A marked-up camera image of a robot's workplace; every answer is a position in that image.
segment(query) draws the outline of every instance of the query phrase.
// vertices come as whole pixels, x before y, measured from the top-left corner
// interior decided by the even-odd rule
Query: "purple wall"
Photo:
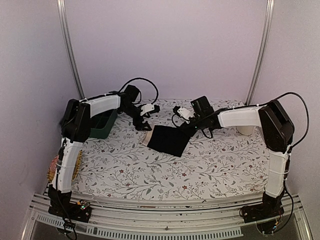
[[[56,1],[1,1],[0,43],[0,239],[17,240],[78,96]]]
[[[267,2],[78,0],[66,11],[86,97],[134,77],[160,98],[245,100]],[[143,98],[155,93],[141,84]]]
[[[284,92],[303,96],[310,112],[306,139],[292,152],[288,185],[298,193],[314,239],[320,239],[320,1],[275,1],[271,32],[254,103],[264,103]],[[300,100],[281,100],[295,124],[297,141],[306,128]]]

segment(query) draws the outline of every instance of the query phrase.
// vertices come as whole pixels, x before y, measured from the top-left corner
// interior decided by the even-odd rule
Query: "floral tablecloth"
[[[211,103],[215,110],[242,105],[232,100]],[[157,104],[160,112],[147,119],[155,125],[173,127],[174,106],[192,109],[190,100],[159,100]],[[213,139],[198,131],[182,157],[142,145],[144,135],[121,114],[107,139],[89,138],[72,191],[136,200],[191,200],[259,193],[267,183],[268,151],[257,129],[245,136],[234,127],[223,128],[214,131]]]

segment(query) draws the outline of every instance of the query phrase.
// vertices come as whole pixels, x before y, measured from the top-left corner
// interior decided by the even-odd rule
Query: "wire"
[[[152,81],[150,81],[149,79],[146,79],[146,78],[143,78],[143,77],[135,77],[135,78],[127,81],[127,82],[120,88],[120,90],[119,90],[118,92],[121,92],[121,91],[125,88],[125,86],[126,86],[127,84],[129,84],[129,83],[131,83],[131,82],[133,82],[133,81],[135,81],[135,80],[144,80],[144,81],[152,84],[152,86],[154,87],[154,89],[155,89],[155,91],[156,91],[155,99],[154,99],[153,102],[151,103],[151,104],[154,104],[154,103],[158,100],[159,91],[158,91],[158,88],[156,87],[156,85],[155,85]]]
[[[175,117],[175,116],[178,116],[178,115],[177,115],[177,114],[173,114],[172,117],[171,117],[171,121],[172,121],[173,125],[174,125],[176,128],[178,128],[179,126],[176,125],[176,124],[175,124],[175,121],[174,121],[174,117]]]
[[[71,123],[74,119],[76,118],[76,114],[67,122],[65,123],[63,126],[61,126],[61,129],[64,129],[69,123]]]
[[[66,220],[66,217],[62,217],[63,221],[64,221],[64,224],[63,224],[63,228],[64,228],[64,232],[66,233],[67,232],[67,229],[66,227],[70,227],[72,230],[73,230],[73,233],[74,233],[74,238],[71,238],[69,237],[68,234],[65,234],[65,236],[70,239],[70,240],[77,240],[78,239],[78,236],[77,236],[77,233],[76,233],[76,230],[75,230],[75,227],[71,221],[71,218],[68,214],[68,212],[66,211],[65,207],[63,206],[63,204],[61,203],[60,201],[60,197],[59,197],[59,194],[58,194],[58,177],[59,177],[59,170],[57,169],[56,170],[56,176],[55,176],[55,188],[56,188],[56,197],[58,198],[58,201],[59,201],[59,204],[60,206],[62,207],[66,217],[68,218],[69,222]]]
[[[248,205],[245,205],[245,206],[243,206],[242,208],[239,209],[239,215],[240,215],[240,217],[242,217],[242,218],[244,217],[243,214],[242,214],[242,210],[243,210],[245,207],[248,207]]]
[[[287,189],[287,186],[286,186],[286,185],[284,185],[284,191],[288,194],[288,196],[289,196],[290,199],[291,199],[291,212],[290,212],[289,218],[287,219],[287,221],[286,221],[280,228],[277,228],[278,225],[280,224],[280,219],[283,218],[283,215],[281,214],[281,212],[279,212],[280,217],[279,217],[279,219],[277,220],[277,224],[275,225],[275,230],[273,231],[273,233],[269,233],[269,232],[272,231],[274,227],[270,228],[270,229],[267,231],[268,233],[262,233],[262,229],[258,229],[258,225],[256,224],[256,225],[255,225],[255,226],[256,226],[256,229],[258,229],[258,231],[259,231],[261,234],[265,235],[265,236],[275,234],[275,233],[279,232],[281,229],[283,229],[283,228],[289,223],[289,221],[290,221],[290,219],[291,219],[291,217],[292,217],[292,215],[293,215],[293,213],[294,213],[294,204],[295,204],[295,203],[294,203],[294,198],[293,198],[293,197],[291,196],[291,194],[288,192],[288,189]]]
[[[179,118],[182,118],[183,120],[185,120],[185,121],[188,121],[188,122],[190,122],[190,119],[186,119],[186,118],[184,118],[184,116],[178,116]]]
[[[140,91],[140,90],[139,90],[139,96],[140,96],[139,101],[138,101],[138,102],[134,102],[134,103],[133,103],[134,105],[137,105],[137,104],[141,103],[141,100],[142,100],[142,93],[141,93],[141,91]]]
[[[279,232],[281,229],[283,229],[287,224],[288,224],[288,222],[290,221],[290,219],[291,219],[291,217],[292,217],[292,214],[294,213],[294,205],[295,205],[295,203],[294,203],[294,198],[291,196],[291,194],[288,192],[288,189],[287,189],[287,186],[286,185],[284,185],[284,190],[285,190],[285,192],[289,195],[289,197],[290,197],[290,199],[291,199],[291,212],[290,212],[290,216],[289,216],[289,218],[288,218],[288,220],[279,228],[279,229],[276,229],[275,231],[274,231],[274,233],[277,233],[277,232]]]
[[[297,96],[298,98],[300,98],[300,100],[302,101],[302,103],[303,103],[303,105],[304,105],[305,114],[306,114],[306,128],[305,128],[305,132],[304,132],[303,136],[302,136],[295,144],[293,144],[293,145],[290,147],[290,149],[289,149],[289,151],[288,151],[288,152],[290,153],[295,146],[297,146],[299,143],[301,143],[301,142],[305,139],[305,137],[307,136],[308,131],[309,131],[309,125],[310,125],[309,110],[308,110],[308,107],[307,107],[307,104],[306,104],[304,98],[303,98],[301,95],[299,95],[298,93],[296,93],[296,92],[288,91],[288,92],[286,92],[286,93],[284,93],[284,94],[282,94],[282,95],[280,95],[280,96],[272,99],[271,101],[268,101],[268,102],[266,102],[266,103],[259,104],[259,105],[260,105],[260,106],[268,105],[268,104],[270,104],[270,103],[272,103],[272,102],[274,102],[274,101],[276,101],[276,100],[279,100],[279,99],[281,99],[281,98],[283,98],[284,96],[287,96],[287,95],[295,95],[295,96]],[[234,107],[233,109],[243,109],[243,108],[249,108],[249,107],[257,107],[257,105],[238,106],[238,107]]]
[[[202,134],[207,138],[207,139],[212,139],[214,136],[212,134],[212,131],[209,130],[211,137],[208,137],[203,129],[201,129]]]

